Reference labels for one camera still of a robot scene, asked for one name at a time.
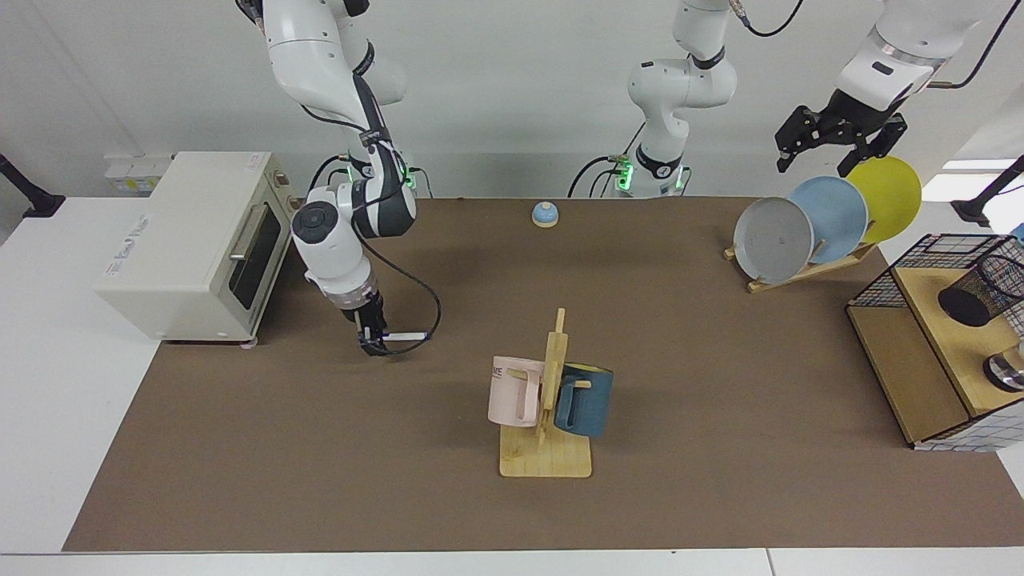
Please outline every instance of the yellow plate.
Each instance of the yellow plate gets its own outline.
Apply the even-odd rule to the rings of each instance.
[[[921,210],[921,178],[909,164],[892,156],[872,158],[847,176],[867,203],[874,223],[864,242],[884,242],[903,232]]]

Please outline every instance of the power strip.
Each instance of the power strip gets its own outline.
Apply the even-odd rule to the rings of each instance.
[[[111,167],[106,180],[119,194],[148,196],[171,166],[173,155],[146,155],[141,158],[108,156]]]

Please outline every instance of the wire basket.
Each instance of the wire basket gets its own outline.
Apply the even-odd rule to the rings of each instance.
[[[1024,301],[1024,265],[1006,256],[985,256],[952,286],[939,293],[950,318],[982,327]]]

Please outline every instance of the oven handle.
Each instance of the oven handle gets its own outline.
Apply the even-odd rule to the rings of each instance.
[[[263,225],[263,220],[266,219],[269,209],[269,206],[266,204],[260,204],[253,206],[249,210],[249,217],[246,218],[246,224],[242,228],[242,234],[239,235],[239,240],[234,243],[234,247],[231,248],[230,255],[228,256],[230,260],[241,262],[249,259],[249,256],[252,255],[253,247],[256,245],[259,230]]]

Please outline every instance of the plate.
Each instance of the plate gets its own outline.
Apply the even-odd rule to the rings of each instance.
[[[918,217],[921,178],[909,164],[892,156],[872,158],[847,176],[857,187],[874,221],[864,235],[872,244],[895,238]]]
[[[811,263],[827,264],[857,249],[867,230],[867,204],[857,187],[836,176],[818,176],[797,187],[790,200],[814,227],[814,244],[824,242]]]
[[[807,214],[785,198],[758,200],[739,216],[733,235],[736,262],[746,276],[782,284],[800,274],[814,249]]]

